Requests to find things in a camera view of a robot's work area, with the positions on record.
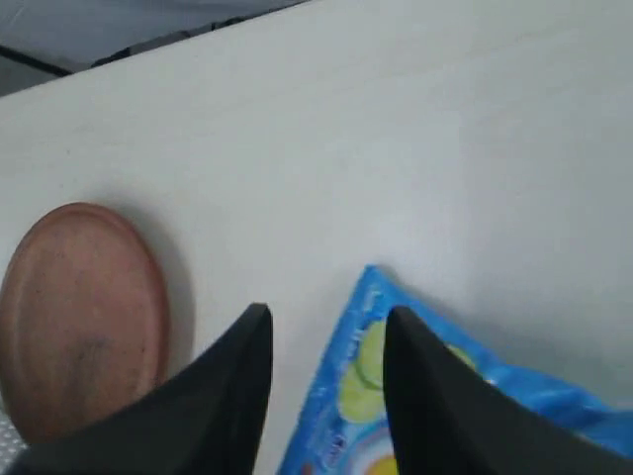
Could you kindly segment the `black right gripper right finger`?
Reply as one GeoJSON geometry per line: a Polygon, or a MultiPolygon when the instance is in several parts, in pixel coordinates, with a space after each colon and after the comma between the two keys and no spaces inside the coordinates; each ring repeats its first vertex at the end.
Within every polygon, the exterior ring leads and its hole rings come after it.
{"type": "Polygon", "coordinates": [[[407,307],[387,318],[383,381],[402,474],[629,474],[631,460],[487,383],[407,307]]]}

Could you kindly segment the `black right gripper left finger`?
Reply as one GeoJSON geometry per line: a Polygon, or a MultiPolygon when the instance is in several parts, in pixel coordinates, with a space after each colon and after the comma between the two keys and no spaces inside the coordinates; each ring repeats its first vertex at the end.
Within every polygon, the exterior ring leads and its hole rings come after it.
{"type": "Polygon", "coordinates": [[[249,305],[194,362],[106,419],[31,445],[12,474],[250,474],[272,383],[273,321],[249,305]]]}

